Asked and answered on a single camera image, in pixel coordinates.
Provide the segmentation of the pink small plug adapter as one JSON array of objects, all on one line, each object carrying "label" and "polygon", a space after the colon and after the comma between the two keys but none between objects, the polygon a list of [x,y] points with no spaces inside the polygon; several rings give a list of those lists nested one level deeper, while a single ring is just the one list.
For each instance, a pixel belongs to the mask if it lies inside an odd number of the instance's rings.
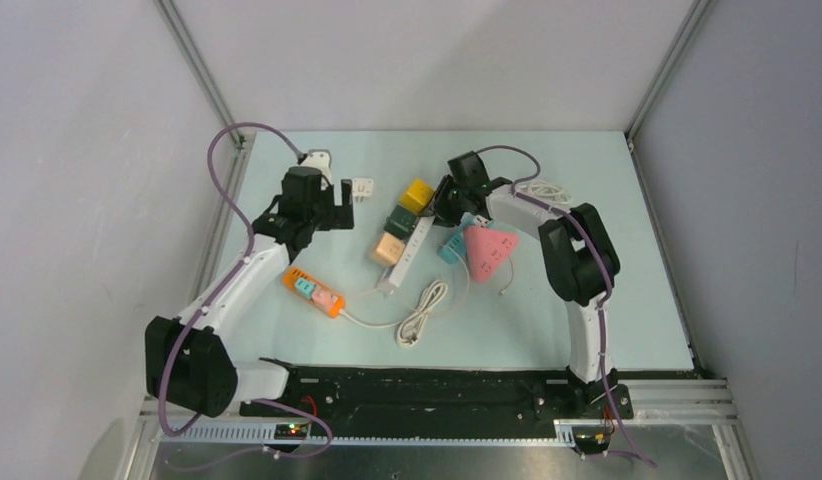
[{"label": "pink small plug adapter", "polygon": [[311,300],[323,313],[335,317],[336,310],[342,307],[343,298],[331,291],[318,289],[312,293]]}]

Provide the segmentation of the white plug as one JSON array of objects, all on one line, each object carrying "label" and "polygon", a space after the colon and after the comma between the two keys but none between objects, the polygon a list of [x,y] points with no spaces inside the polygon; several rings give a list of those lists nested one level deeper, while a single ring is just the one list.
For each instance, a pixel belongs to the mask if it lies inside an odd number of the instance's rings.
[{"label": "white plug", "polygon": [[375,181],[372,178],[356,177],[352,179],[352,198],[356,202],[363,201],[372,196],[375,189]]}]

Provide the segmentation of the orange power strip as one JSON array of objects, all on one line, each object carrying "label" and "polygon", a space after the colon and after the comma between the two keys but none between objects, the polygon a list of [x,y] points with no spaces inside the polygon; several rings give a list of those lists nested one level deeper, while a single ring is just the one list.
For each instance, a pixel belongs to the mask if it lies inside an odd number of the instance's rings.
[{"label": "orange power strip", "polygon": [[343,295],[297,267],[289,267],[282,275],[281,282],[294,295],[329,318],[339,317],[346,307]]}]

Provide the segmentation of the beige cube plug adapter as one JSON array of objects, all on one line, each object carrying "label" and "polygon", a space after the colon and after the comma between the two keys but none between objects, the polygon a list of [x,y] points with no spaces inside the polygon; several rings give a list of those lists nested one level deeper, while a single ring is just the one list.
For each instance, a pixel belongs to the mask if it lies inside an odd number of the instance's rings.
[{"label": "beige cube plug adapter", "polygon": [[394,235],[383,232],[370,252],[370,259],[384,268],[398,263],[405,250],[405,243]]}]

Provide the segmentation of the dark green plug adapter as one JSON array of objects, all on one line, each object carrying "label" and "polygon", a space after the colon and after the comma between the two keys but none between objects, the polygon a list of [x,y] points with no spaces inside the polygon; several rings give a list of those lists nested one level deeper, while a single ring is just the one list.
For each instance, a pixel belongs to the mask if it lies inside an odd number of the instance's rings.
[{"label": "dark green plug adapter", "polygon": [[406,241],[413,234],[418,216],[401,205],[395,205],[386,217],[384,231],[400,241]]}]

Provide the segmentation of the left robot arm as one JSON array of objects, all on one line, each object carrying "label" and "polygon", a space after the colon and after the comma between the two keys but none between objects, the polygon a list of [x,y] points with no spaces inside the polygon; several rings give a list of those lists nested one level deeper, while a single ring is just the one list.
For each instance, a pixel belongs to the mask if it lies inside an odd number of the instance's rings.
[{"label": "left robot arm", "polygon": [[227,272],[174,318],[157,316],[144,334],[146,386],[159,411],[169,404],[217,417],[234,403],[263,399],[279,416],[301,406],[301,387],[272,360],[235,361],[227,343],[266,288],[286,273],[318,231],[354,226],[353,182],[330,184],[293,166],[270,206],[247,223],[243,251]]}]

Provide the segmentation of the yellow cube plug adapter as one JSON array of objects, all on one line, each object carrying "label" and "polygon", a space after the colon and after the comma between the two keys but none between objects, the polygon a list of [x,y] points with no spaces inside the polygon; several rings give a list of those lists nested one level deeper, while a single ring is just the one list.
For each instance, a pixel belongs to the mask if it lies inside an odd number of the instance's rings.
[{"label": "yellow cube plug adapter", "polygon": [[399,205],[409,212],[419,215],[429,205],[435,190],[420,178],[415,178],[399,199]]}]

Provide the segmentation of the pink triangular power strip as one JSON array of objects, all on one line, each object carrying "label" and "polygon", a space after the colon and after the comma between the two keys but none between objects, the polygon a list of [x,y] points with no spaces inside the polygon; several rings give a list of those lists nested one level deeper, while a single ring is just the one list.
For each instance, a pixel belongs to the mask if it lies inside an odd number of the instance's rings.
[{"label": "pink triangular power strip", "polygon": [[517,234],[481,226],[468,226],[463,232],[471,279],[486,283],[518,247]]}]

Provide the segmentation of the teal small plug adapter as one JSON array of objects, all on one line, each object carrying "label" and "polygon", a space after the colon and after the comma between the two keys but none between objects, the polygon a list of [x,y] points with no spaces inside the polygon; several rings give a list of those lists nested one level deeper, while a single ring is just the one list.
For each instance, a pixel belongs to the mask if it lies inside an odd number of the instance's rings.
[{"label": "teal small plug adapter", "polygon": [[295,291],[305,299],[311,299],[317,290],[317,284],[305,277],[297,278],[294,282]]}]

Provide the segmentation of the white multicolour power strip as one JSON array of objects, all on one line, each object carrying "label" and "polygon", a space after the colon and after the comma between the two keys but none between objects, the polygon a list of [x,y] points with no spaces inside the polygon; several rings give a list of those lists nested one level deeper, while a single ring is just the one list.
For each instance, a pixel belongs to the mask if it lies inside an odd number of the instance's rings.
[{"label": "white multicolour power strip", "polygon": [[428,216],[422,217],[417,221],[415,229],[406,243],[400,259],[394,266],[386,269],[380,277],[376,284],[377,291],[386,295],[393,295],[401,288],[416,255],[423,246],[434,224],[434,220],[434,216]]}]

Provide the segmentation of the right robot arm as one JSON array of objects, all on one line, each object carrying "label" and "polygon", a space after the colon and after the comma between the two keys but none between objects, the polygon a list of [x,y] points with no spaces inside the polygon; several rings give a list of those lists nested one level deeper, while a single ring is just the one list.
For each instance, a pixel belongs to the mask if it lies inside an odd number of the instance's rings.
[{"label": "right robot arm", "polygon": [[449,172],[427,211],[439,226],[455,227],[463,215],[480,214],[539,242],[547,281],[568,311],[568,370],[579,382],[569,388],[568,404],[575,414],[593,417],[608,403],[601,383],[609,382],[612,371],[607,305],[620,271],[619,256],[595,206],[556,206],[530,194],[528,186],[540,176],[541,164],[525,150],[514,151],[532,162],[532,174],[492,178],[482,150],[448,160]]}]

